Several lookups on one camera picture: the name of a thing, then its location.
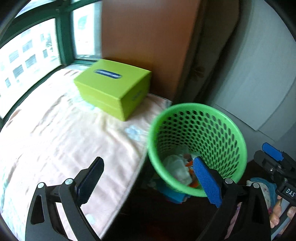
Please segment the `pink patterned bed blanket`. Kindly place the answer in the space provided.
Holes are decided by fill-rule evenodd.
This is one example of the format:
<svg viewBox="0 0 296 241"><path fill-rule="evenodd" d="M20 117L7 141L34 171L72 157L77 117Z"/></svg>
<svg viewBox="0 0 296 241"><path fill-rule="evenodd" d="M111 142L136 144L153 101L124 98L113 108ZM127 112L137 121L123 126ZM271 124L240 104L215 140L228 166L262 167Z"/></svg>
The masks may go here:
<svg viewBox="0 0 296 241"><path fill-rule="evenodd" d="M104 237L145 163L154 118L171 104L149 94L120 121L82 99L74 84L80 73L74 67L54 73L1 130L1 216L19 240L36 186L74 178L96 157L104 160L104 172L81 209Z"/></svg>

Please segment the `green window frame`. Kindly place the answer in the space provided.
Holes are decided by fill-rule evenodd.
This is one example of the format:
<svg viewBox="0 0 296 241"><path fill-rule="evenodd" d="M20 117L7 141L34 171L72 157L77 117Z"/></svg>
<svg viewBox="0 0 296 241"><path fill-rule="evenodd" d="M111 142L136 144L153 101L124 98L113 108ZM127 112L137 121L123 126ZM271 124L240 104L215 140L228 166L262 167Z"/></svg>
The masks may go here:
<svg viewBox="0 0 296 241"><path fill-rule="evenodd" d="M102 1L21 1L1 22L1 124L58 70L102 56Z"/></svg>

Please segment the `lime green cardboard box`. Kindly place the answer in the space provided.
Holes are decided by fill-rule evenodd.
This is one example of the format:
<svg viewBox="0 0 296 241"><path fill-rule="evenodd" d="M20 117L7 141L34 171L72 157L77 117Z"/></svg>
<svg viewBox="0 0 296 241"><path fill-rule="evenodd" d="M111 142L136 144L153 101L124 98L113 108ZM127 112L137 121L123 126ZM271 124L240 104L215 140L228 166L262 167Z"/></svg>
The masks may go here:
<svg viewBox="0 0 296 241"><path fill-rule="evenodd" d="M74 83L89 104L126 121L149 92L152 72L101 59L84 70Z"/></svg>

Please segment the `brown wooden headboard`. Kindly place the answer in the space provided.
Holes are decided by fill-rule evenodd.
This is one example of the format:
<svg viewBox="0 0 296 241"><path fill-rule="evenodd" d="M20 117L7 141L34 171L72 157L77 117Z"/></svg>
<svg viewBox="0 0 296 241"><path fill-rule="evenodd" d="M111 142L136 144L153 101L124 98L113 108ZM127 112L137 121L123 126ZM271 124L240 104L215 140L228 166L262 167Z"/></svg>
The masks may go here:
<svg viewBox="0 0 296 241"><path fill-rule="evenodd" d="M177 99L194 60L206 4L103 1L102 57L150 70L150 92Z"/></svg>

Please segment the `green mesh waste basket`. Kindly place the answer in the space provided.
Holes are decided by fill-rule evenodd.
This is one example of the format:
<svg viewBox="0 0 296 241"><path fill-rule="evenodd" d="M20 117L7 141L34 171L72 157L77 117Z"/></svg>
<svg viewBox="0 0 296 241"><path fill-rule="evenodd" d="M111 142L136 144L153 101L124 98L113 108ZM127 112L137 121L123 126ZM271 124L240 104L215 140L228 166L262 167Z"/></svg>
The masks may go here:
<svg viewBox="0 0 296 241"><path fill-rule="evenodd" d="M173 105L152 121L147 139L149 159L169 188L206 197L201 187L182 184L163 165L164 159L181 146L201 154L209 168L236 183L246 169L247 146L243 134L227 115L213 107L199 103Z"/></svg>

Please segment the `trash pile in basket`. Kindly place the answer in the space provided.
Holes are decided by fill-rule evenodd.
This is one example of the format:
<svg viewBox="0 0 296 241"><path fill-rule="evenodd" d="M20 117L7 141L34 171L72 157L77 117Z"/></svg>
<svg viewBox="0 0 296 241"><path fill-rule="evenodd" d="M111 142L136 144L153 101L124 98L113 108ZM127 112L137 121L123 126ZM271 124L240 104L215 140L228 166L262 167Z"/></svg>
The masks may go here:
<svg viewBox="0 0 296 241"><path fill-rule="evenodd" d="M164 161L165 169L181 184L197 188L200 184L193 171L193 162L196 157L201 157L199 152L179 152L167 156Z"/></svg>

